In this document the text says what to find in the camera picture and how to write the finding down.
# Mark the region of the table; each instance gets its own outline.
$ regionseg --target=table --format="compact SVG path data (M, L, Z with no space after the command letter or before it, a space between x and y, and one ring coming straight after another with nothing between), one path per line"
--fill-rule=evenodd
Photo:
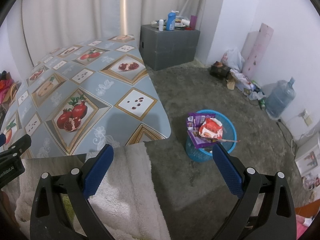
M46 54L21 83L1 132L8 149L29 134L24 158L81 154L168 138L171 128L132 35Z

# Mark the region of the pink rolled mat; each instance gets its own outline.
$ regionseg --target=pink rolled mat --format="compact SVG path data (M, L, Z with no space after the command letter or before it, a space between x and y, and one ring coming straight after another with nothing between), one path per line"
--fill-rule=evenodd
M242 73L249 79L252 79L254 71L262 60L262 57L267 50L272 35L273 29L270 26L262 23L257 39L253 45L249 57L244 63L244 67L242 68Z

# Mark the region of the water jug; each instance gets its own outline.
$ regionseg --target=water jug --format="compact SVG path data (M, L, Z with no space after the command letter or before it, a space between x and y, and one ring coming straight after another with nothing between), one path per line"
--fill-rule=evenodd
M294 81L294 78L291 78L289 82L278 81L270 96L267 97L266 111L272 120L279 119L282 112L295 98L296 92L292 88Z

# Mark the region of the wall socket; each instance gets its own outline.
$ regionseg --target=wall socket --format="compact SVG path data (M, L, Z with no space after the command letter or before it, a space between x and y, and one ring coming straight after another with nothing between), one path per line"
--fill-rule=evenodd
M306 109L304 109L303 112L301 114L299 114L299 116L301 116L303 118L303 120L307 126L310 126L312 124L311 115L309 114L309 112Z

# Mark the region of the blue mesh trash can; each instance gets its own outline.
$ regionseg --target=blue mesh trash can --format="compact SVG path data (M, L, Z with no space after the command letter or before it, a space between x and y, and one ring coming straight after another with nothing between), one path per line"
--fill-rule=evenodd
M218 119L223 126L223 139L227 140L237 140L236 129L231 123L231 121L225 117L223 114L214 111L214 110L201 110L197 113L209 113L209 114L216 114L216 119ZM235 142L223 142L221 143L222 146L226 149L228 153L231 153L233 149L236 147ZM193 142L190 139L190 136L187 137L186 141L186 153L190 159L195 162L206 162L208 160L212 160L212 154L205 151L204 149L196 149L193 145Z

